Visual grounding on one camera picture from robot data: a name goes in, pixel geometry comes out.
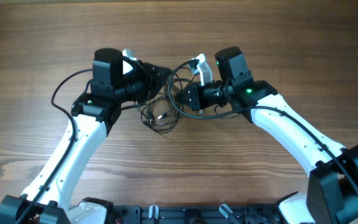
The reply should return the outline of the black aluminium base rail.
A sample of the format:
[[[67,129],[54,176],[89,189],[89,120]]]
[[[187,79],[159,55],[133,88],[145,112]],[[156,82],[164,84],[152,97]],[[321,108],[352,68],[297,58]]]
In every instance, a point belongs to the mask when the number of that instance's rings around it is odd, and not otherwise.
[[[281,215],[277,205],[250,204],[232,206],[200,207],[162,207],[151,205],[140,207],[135,205],[114,206],[110,223],[120,224],[284,224],[287,221]]]

